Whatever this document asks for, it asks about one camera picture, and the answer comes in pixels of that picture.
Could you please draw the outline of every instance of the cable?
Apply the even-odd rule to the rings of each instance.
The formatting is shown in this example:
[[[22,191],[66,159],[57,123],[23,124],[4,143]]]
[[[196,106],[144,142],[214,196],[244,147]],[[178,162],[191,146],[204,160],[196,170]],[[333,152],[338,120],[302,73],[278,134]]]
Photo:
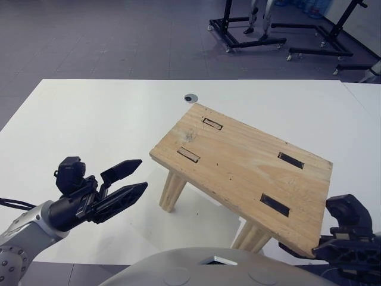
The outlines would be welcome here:
[[[338,268],[335,267],[335,268],[329,268],[329,269],[326,269],[325,271],[323,271],[322,274],[320,274],[320,277],[324,277],[324,275],[325,275],[327,272],[332,271],[332,270],[335,270],[335,269],[338,269]]]
[[[7,198],[0,198],[0,205],[5,207],[12,207],[19,210],[31,210],[36,207],[34,204],[29,204],[24,201],[10,200]]]

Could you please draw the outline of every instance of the robotic arm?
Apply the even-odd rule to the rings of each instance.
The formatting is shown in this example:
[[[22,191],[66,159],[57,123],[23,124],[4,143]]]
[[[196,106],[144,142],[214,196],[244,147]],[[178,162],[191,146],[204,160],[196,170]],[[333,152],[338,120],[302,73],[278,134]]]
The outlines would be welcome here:
[[[98,192],[95,177],[83,177],[86,168],[79,157],[67,157],[54,174],[61,198],[36,207],[24,204],[30,209],[0,235],[0,285],[18,285],[32,260],[77,225],[84,221],[105,222],[135,204],[148,186],[146,182],[124,186],[110,195],[107,192],[114,182],[131,175],[141,162],[124,161],[101,173],[104,183]],[[9,202],[1,200],[1,204],[12,206]]]
[[[124,186],[110,195],[107,192],[114,182],[131,175],[140,163],[141,160],[124,161],[101,173],[104,183],[98,192],[95,177],[83,177],[85,164],[79,157],[67,157],[55,172],[56,185],[63,194],[58,201],[33,206],[0,198],[4,206],[27,210],[0,235],[0,286],[17,286],[32,260],[65,238],[72,228],[84,221],[105,222],[135,204],[148,186],[146,182]],[[326,207],[339,227],[330,229],[332,236],[321,236],[313,249],[316,259],[339,268],[346,278],[379,284],[381,240],[373,234],[369,212],[353,195],[332,197]],[[305,258],[283,244],[279,246],[295,257]],[[221,271],[209,265],[231,268]],[[163,279],[168,285],[189,286],[210,285],[210,281],[218,285],[252,285],[253,281],[280,286],[333,285],[307,273],[247,251],[184,248],[148,257],[102,285],[157,285]]]

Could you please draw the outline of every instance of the table surface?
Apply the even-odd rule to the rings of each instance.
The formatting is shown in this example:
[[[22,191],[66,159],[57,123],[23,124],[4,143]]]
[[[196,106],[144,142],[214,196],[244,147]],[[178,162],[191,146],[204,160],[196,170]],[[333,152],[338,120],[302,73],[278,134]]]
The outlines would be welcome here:
[[[149,151],[189,109],[183,97],[193,93],[203,105],[331,161],[328,196],[354,194],[380,231],[380,114],[367,107],[379,106],[381,89],[353,89],[317,80],[43,80],[0,132],[0,197],[57,200],[53,172],[67,156],[80,156],[86,174],[98,179],[122,160],[141,158],[138,170],[113,187],[148,181],[133,207],[101,225],[83,223],[37,260],[132,264],[171,248],[230,247],[238,216],[192,185],[173,213],[158,205],[167,172]],[[20,211],[2,207],[0,214],[5,230]],[[321,233],[336,225],[325,211]],[[264,254],[307,263],[275,240]]]
[[[300,255],[314,257],[331,162],[197,103],[150,155]]]

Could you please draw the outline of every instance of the white table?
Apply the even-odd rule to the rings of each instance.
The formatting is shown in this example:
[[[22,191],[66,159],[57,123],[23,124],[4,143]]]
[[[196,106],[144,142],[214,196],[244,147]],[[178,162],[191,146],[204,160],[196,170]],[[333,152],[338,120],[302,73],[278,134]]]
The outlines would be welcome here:
[[[122,160],[141,158],[136,173],[114,187],[148,181],[133,207],[101,225],[83,223],[37,260],[132,264],[171,248],[230,247],[240,220],[193,186],[175,212],[158,205],[167,173],[148,153],[190,107],[184,95],[194,93],[203,105],[332,161],[329,197],[354,194],[380,231],[380,112],[373,108],[380,87],[369,86],[369,96],[365,85],[328,80],[43,80],[0,132],[0,197],[57,200],[53,171],[67,156],[80,156],[98,179]],[[0,207],[0,229],[19,214]],[[321,233],[336,225],[326,212]],[[264,254],[308,263],[275,240]]]

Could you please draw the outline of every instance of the wooden stool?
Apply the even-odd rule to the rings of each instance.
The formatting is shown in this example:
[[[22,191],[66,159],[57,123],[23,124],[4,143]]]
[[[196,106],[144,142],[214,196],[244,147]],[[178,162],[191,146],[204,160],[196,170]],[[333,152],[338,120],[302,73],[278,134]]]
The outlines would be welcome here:
[[[160,206],[187,182],[246,219],[233,248],[274,237],[300,255],[318,246],[332,163],[200,104],[150,152],[169,170]]]

